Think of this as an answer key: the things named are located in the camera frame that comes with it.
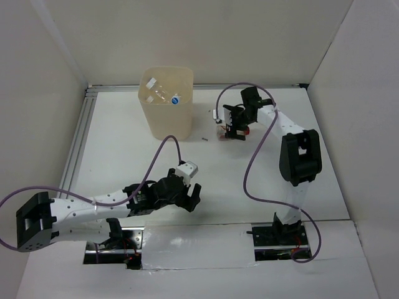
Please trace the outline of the small bottle red cap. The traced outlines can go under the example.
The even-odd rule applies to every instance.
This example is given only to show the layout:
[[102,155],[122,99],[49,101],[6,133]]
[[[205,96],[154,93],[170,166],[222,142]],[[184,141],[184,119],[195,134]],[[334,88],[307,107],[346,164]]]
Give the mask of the small bottle red cap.
[[240,130],[240,131],[244,131],[246,133],[246,136],[248,134],[250,134],[250,129],[249,127],[245,127],[245,128],[236,128],[234,126],[232,127],[228,127],[228,126],[223,126],[223,125],[218,125],[216,127],[216,136],[218,137],[219,140],[228,140],[225,138],[224,134],[227,130]]

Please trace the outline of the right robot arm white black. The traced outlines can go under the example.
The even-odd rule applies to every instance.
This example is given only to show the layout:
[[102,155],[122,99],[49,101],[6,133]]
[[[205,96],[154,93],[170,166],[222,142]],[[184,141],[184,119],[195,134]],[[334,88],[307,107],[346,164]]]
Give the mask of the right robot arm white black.
[[215,122],[224,128],[220,138],[244,141],[249,134],[249,126],[258,123],[266,128],[266,133],[258,144],[250,166],[266,138],[272,134],[280,142],[279,171],[291,187],[284,201],[274,201],[283,208],[275,213],[272,237],[278,244],[286,244],[294,236],[292,226],[301,221],[301,207],[310,182],[322,170],[322,157],[319,134],[316,130],[306,130],[283,114],[266,89],[247,83],[241,90],[242,103],[219,107],[221,96],[217,97],[213,111]]

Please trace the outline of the clear bottle diagonal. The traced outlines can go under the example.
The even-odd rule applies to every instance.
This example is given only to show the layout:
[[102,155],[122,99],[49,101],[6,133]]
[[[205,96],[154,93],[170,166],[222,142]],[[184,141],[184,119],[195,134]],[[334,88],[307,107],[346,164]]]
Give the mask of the clear bottle diagonal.
[[166,98],[168,96],[168,92],[164,88],[163,85],[159,83],[156,78],[150,78],[149,81],[145,84],[146,88],[152,91],[155,95]]

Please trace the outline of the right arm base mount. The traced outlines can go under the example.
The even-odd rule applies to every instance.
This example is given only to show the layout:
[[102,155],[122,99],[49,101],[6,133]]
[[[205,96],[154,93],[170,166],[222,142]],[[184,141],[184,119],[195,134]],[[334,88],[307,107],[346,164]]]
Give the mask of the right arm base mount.
[[252,225],[246,231],[252,237],[255,261],[305,261],[312,256],[305,226],[302,221],[286,225],[274,215],[270,224]]

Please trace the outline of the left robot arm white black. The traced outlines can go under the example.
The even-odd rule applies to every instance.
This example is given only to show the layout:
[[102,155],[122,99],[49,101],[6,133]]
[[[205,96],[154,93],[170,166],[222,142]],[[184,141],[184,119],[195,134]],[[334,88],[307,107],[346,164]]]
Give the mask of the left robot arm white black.
[[132,184],[90,202],[33,195],[17,212],[17,251],[32,252],[61,241],[87,240],[117,248],[123,241],[119,220],[146,216],[176,205],[188,212],[200,202],[201,186],[191,186],[198,172],[191,162],[171,168],[159,181]]

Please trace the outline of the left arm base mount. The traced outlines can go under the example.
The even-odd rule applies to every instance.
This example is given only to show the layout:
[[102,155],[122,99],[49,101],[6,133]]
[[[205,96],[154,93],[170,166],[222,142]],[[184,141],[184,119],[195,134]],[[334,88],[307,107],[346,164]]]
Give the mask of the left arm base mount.
[[143,227],[122,227],[116,218],[106,219],[107,237],[87,242],[84,265],[124,264],[129,270],[142,269]]

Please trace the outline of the clear bottle white cap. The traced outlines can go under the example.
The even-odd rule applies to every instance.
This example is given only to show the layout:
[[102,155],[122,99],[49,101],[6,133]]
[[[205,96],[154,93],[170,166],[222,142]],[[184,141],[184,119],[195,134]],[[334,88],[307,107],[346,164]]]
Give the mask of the clear bottle white cap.
[[156,89],[154,91],[153,101],[154,104],[161,105],[179,105],[181,102],[181,98],[176,93],[170,93],[163,89]]

